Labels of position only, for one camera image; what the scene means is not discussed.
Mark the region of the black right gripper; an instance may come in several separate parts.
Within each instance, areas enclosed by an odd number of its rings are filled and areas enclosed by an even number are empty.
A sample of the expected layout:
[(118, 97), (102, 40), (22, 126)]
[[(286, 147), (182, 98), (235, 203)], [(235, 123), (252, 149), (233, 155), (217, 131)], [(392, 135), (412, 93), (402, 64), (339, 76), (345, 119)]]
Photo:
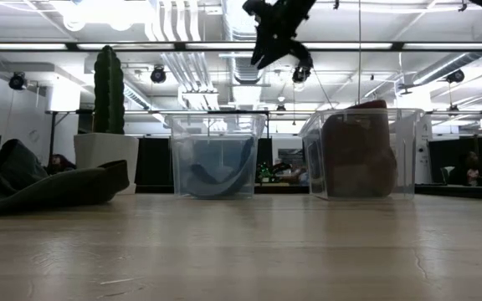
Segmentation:
[(250, 63), (264, 69), (286, 55), (298, 60), (309, 55), (308, 49), (299, 41), (296, 30), (310, 18), (309, 11), (316, 0), (277, 0), (274, 4), (265, 0), (246, 0), (243, 10), (256, 20), (256, 41)]

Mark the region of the maroon cap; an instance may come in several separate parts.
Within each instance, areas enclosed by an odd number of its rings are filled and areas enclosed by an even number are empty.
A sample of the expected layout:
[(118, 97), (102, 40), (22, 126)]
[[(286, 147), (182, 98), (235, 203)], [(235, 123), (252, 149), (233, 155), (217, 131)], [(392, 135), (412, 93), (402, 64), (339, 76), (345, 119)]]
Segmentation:
[(330, 173), (327, 194), (345, 198), (380, 198), (388, 196), (397, 180), (395, 160), (336, 166)]
[(377, 99), (328, 117), (321, 128), (326, 168), (393, 158), (386, 108), (387, 102)]

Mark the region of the clear plastic bin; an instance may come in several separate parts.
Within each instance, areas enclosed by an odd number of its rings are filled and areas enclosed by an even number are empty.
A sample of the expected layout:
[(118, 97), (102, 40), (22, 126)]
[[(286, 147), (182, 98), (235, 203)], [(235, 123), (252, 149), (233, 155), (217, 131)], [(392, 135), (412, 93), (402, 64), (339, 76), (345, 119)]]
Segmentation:
[(173, 155), (174, 143), (178, 140), (186, 140), (197, 137), (225, 137), (249, 136), (258, 140), (264, 132), (265, 115), (233, 112), (203, 112), (197, 115), (172, 114), (166, 117), (166, 122), (171, 129), (171, 148)]
[(385, 109), (388, 116), (390, 146), (397, 163), (397, 180), (392, 192), (380, 198), (345, 198), (327, 194), (328, 180), (333, 168), (326, 168), (323, 155), (322, 126), (326, 119), (335, 114), (347, 114), (345, 110), (326, 110), (315, 112), (300, 130), (306, 165), (309, 173), (309, 190), (312, 196), (326, 200), (407, 200), (414, 196), (416, 162), (416, 125), (423, 116), (418, 109)]

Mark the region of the black ceiling spotlight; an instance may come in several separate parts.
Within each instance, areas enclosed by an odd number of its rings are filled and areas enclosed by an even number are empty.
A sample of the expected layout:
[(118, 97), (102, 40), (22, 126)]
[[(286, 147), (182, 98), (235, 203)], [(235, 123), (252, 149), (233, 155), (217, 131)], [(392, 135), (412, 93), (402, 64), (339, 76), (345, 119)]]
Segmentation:
[(162, 84), (166, 81), (166, 79), (167, 74), (165, 72), (165, 67), (161, 64), (155, 65), (153, 70), (151, 71), (151, 82), (154, 84)]
[(24, 72), (14, 72), (13, 76), (10, 78), (8, 82), (8, 86), (12, 90), (25, 90), (27, 88), (27, 80), (25, 79)]
[(448, 75), (445, 77), (445, 80), (446, 80), (449, 84), (452, 84), (452, 83), (461, 83), (462, 81), (464, 81), (464, 79), (465, 79), (465, 74), (464, 74), (464, 72), (463, 72), (461, 69), (458, 69), (458, 70), (454, 71), (453, 73), (448, 74)]

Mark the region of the black overhead beam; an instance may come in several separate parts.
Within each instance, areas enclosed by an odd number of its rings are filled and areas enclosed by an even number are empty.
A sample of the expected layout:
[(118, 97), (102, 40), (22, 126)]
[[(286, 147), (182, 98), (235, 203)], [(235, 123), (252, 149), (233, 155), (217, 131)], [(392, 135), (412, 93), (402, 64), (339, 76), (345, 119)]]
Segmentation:
[[(305, 42), (316, 52), (482, 52), (482, 43), (471, 42)], [(100, 50), (104, 43), (11, 43), (0, 42), (0, 52), (91, 52)], [(128, 42), (111, 43), (117, 52), (248, 52), (253, 42)]]

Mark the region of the green cactus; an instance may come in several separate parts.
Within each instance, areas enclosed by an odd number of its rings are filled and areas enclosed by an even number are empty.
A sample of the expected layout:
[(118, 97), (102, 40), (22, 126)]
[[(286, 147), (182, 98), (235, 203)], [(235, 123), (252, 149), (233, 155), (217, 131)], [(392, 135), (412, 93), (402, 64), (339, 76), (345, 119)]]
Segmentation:
[(124, 74), (115, 50), (106, 45), (94, 65), (95, 107), (93, 131), (124, 134)]

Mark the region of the person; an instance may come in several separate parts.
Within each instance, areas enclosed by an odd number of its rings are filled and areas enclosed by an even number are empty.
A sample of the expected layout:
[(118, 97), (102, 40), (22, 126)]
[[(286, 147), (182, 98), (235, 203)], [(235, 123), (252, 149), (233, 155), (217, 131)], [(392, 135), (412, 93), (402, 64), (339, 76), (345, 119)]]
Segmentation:
[(54, 175), (64, 171), (72, 171), (76, 169), (76, 165), (69, 161), (65, 156), (60, 154), (53, 154), (50, 157), (50, 161), (48, 166), (46, 167), (46, 171), (50, 175)]
[(449, 173), (449, 184), (476, 186), (479, 178), (479, 157), (473, 151), (459, 157), (456, 167)]

